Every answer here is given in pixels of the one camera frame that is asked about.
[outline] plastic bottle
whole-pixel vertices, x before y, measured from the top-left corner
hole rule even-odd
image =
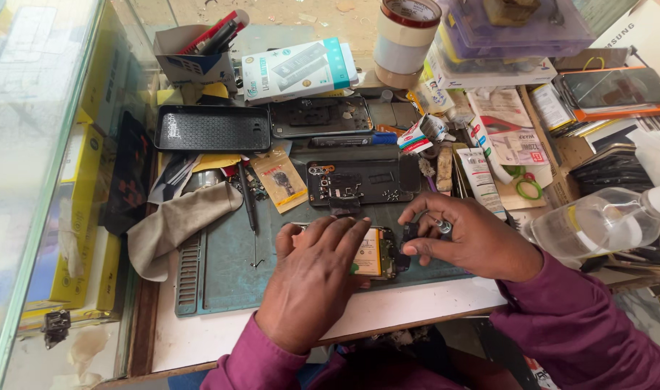
[[[660,235],[660,187],[604,188],[533,219],[522,233],[559,260],[645,246]]]

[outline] purple sleeve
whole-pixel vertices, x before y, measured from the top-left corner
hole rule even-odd
[[[637,330],[592,276],[544,253],[542,271],[501,282],[511,303],[491,323],[562,389],[660,389],[660,347]]]
[[[258,328],[254,313],[234,350],[217,360],[217,368],[210,370],[200,390],[299,389],[295,375],[307,358],[287,352],[268,339]]]

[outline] phone screen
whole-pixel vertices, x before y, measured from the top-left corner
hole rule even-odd
[[[581,109],[660,103],[660,77],[652,68],[572,73],[564,82]]]

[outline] hand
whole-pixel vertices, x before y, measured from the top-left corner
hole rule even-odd
[[[504,224],[473,198],[458,199],[429,192],[412,201],[398,219],[411,222],[422,210],[420,237],[406,242],[406,255],[421,255],[426,266],[431,257],[447,261],[483,278],[523,282],[542,270],[542,254],[512,227]],[[437,239],[434,218],[453,224],[453,241]]]
[[[357,288],[369,288],[368,278],[349,270],[370,227],[369,218],[318,218],[297,237],[296,247],[292,236],[300,226],[287,224],[277,234],[277,266],[255,320],[280,348],[308,352],[340,319]]]

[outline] masking tape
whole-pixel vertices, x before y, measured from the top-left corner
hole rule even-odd
[[[402,26],[417,29],[438,26],[443,15],[433,0],[383,0],[381,12]]]
[[[402,46],[378,34],[374,61],[391,72],[412,74],[424,66],[430,47],[430,44],[422,47]]]
[[[403,26],[387,18],[383,13],[378,13],[376,24],[378,33],[394,43],[403,46],[422,47],[431,44],[438,30],[438,24],[427,29],[416,29]]]
[[[423,70],[424,67],[422,66],[421,69],[415,73],[399,74],[376,64],[376,75],[378,76],[378,79],[388,87],[399,88],[401,90],[407,90],[415,86],[419,82],[419,76]]]

